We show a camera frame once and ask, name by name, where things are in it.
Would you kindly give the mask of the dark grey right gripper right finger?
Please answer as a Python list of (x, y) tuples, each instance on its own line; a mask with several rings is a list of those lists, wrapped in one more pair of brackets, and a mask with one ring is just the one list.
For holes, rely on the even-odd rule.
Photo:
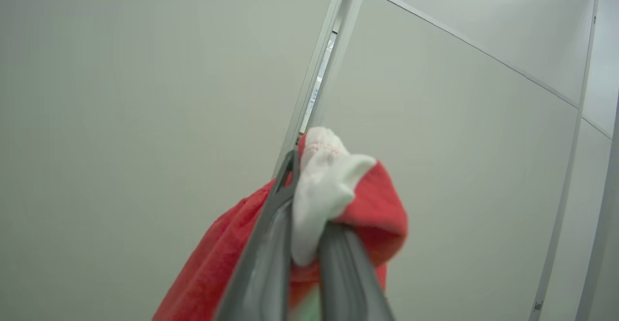
[(355, 230), (328, 223), (318, 250), (323, 321), (393, 321), (373, 264)]

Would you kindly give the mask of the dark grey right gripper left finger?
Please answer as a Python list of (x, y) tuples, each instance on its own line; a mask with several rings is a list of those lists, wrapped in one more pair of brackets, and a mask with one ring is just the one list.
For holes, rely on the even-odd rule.
[(292, 202), (300, 158), (290, 150), (219, 303), (217, 321), (285, 321), (291, 268)]

